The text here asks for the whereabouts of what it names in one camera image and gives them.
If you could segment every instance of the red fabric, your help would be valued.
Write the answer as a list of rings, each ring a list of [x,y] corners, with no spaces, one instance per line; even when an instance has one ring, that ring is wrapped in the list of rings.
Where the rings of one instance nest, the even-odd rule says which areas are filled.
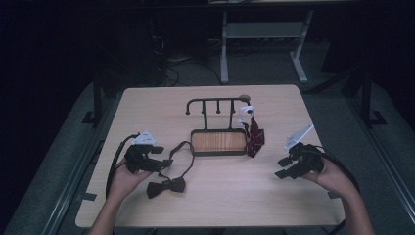
[[[249,132],[247,125],[245,125],[245,127],[247,130],[247,137],[249,139],[249,142],[245,146],[245,152],[248,156],[254,158],[262,145],[265,144],[265,132],[263,129],[259,129],[254,117],[251,118],[251,128]]]

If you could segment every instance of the desk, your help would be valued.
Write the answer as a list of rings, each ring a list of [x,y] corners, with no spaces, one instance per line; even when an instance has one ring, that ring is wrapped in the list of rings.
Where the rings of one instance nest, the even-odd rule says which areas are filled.
[[[210,0],[211,4],[238,4],[244,0]],[[269,4],[269,3],[324,3],[327,0],[251,0],[249,3]],[[313,10],[308,10],[304,20],[301,22],[284,22],[284,23],[229,23],[227,21],[227,12],[223,13],[222,23],[222,50],[220,56],[220,81],[228,83],[228,63],[226,56],[226,39],[227,38],[297,38],[299,43],[296,49],[290,52],[290,57],[296,70],[297,76],[301,83],[307,83],[308,79],[300,62],[300,53],[304,44],[307,32],[311,23]]]
[[[90,227],[105,202],[107,175],[119,143],[130,134],[150,130],[163,146],[160,155],[168,159],[170,150],[190,140],[193,129],[204,127],[202,105],[186,104],[195,98],[231,98],[251,96],[255,120],[265,129],[265,145],[255,158],[248,156],[196,157],[185,175],[183,194],[164,191],[149,200],[149,181],[162,182],[156,173],[141,183],[122,204],[115,226],[131,227],[244,227],[335,225],[344,218],[340,199],[303,179],[279,179],[274,172],[282,169],[277,162],[287,156],[286,136],[311,124],[304,101],[294,85],[208,86],[127,89],[119,103],[113,124],[103,147],[87,193],[94,201],[83,200],[76,224]],[[235,103],[236,110],[245,103]],[[221,104],[228,111],[230,105]],[[208,128],[227,128],[229,113],[217,114],[216,103],[207,103]],[[235,116],[233,126],[237,127]],[[303,143],[320,145],[311,130]],[[129,144],[123,149],[124,155]],[[188,151],[179,151],[170,168],[163,173],[178,177],[189,166]]]

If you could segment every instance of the bow tie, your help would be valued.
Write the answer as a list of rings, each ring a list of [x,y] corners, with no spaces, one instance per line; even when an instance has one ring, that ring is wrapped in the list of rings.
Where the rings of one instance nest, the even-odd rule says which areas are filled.
[[[147,195],[149,199],[156,197],[164,190],[171,190],[177,193],[183,193],[184,188],[186,187],[186,182],[184,181],[183,177],[175,178],[175,179],[167,179],[162,183],[154,183],[150,182],[147,186]]]

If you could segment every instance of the wooden table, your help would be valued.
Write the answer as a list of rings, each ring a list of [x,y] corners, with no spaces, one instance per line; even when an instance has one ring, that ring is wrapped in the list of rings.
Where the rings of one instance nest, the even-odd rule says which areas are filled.
[[[90,227],[105,202],[107,175],[119,143],[127,136],[150,130],[163,146],[157,160],[168,159],[171,149],[190,140],[193,129],[204,127],[201,105],[186,104],[195,98],[251,96],[255,120],[265,129],[265,145],[255,158],[248,156],[196,157],[185,175],[184,193],[164,191],[149,200],[148,182],[162,182],[156,173],[141,183],[121,206],[115,226],[131,227],[244,227],[335,225],[344,218],[340,199],[330,199],[321,187],[303,179],[279,179],[277,162],[287,157],[286,136],[311,124],[304,101],[294,85],[210,86],[127,89],[120,101],[113,124],[87,189],[97,195],[83,200],[76,224]],[[245,103],[235,103],[238,111]],[[207,127],[227,128],[229,104],[207,103]],[[234,127],[238,127],[237,114]],[[320,145],[311,130],[303,143]],[[122,158],[130,143],[121,153]],[[163,173],[178,177],[186,170],[189,151],[177,152],[170,168]]]

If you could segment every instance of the forearm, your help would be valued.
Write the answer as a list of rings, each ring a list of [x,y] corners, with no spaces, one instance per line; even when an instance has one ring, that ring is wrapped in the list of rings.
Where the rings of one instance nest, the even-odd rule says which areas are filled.
[[[342,197],[342,202],[345,208],[348,234],[375,234],[364,202],[357,191]]]
[[[100,213],[95,219],[88,234],[90,235],[111,235],[115,225],[115,218],[118,214],[119,207],[121,206],[121,200],[113,200],[108,198],[101,208]]]

